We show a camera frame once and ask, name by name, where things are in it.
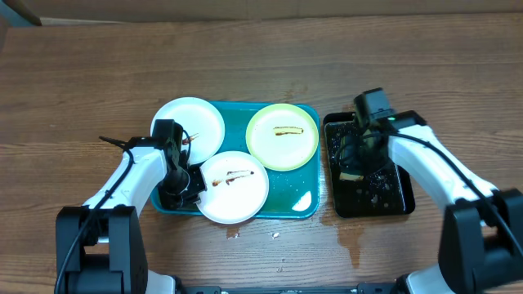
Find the green yellow sponge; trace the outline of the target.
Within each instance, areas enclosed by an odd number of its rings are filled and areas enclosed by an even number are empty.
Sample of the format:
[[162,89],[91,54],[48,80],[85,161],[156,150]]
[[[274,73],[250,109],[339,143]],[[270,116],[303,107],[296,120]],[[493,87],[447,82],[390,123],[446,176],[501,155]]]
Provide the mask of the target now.
[[358,181],[364,178],[358,153],[358,142],[354,136],[344,136],[336,155],[340,167],[340,180]]

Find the white plate front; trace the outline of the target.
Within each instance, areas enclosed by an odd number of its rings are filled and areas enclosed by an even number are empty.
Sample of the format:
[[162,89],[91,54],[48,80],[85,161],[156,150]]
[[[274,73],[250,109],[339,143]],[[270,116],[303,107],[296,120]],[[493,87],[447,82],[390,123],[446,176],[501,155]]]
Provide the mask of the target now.
[[252,155],[226,151],[212,156],[200,170],[206,189],[197,208],[209,220],[232,225],[256,215],[265,204],[270,185],[266,169]]

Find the white plate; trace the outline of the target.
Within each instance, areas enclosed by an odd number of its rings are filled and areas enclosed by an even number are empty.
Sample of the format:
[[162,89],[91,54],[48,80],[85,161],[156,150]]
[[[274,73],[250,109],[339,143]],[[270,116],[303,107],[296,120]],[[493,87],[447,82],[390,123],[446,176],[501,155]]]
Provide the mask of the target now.
[[256,215],[265,204],[270,185],[266,169],[252,155],[226,151],[212,156],[200,170],[206,189],[197,208],[209,220],[232,225]]
[[206,100],[197,97],[181,97],[162,106],[150,125],[153,134],[157,119],[173,119],[179,123],[187,135],[182,135],[181,149],[188,150],[191,145],[189,164],[199,164],[211,158],[220,148],[225,138],[225,123],[221,113]]

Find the light green plate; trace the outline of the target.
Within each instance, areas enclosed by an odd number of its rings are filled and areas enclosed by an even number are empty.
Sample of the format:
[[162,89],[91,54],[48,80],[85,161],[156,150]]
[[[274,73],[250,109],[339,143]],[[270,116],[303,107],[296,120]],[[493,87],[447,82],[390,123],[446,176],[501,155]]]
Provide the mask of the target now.
[[320,141],[312,116],[291,104],[272,104],[258,110],[247,125],[245,140],[253,157],[278,172],[306,165]]

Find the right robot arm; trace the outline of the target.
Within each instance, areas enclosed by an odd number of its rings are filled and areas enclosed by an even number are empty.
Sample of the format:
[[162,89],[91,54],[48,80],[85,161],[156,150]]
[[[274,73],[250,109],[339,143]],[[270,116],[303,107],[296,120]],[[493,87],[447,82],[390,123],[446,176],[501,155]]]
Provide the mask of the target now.
[[482,293],[522,280],[522,193],[471,172],[413,110],[359,115],[363,132],[334,157],[372,172],[386,161],[408,172],[444,213],[436,265],[406,274],[398,293]]

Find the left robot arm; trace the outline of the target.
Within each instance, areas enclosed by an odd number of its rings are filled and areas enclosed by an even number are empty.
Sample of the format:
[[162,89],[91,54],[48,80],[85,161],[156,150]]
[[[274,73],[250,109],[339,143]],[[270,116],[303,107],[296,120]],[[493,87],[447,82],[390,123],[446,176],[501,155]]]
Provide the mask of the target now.
[[139,215],[153,191],[180,208],[199,201],[202,172],[190,166],[177,140],[110,139],[123,159],[82,206],[56,217],[56,293],[183,293],[177,277],[150,270]]

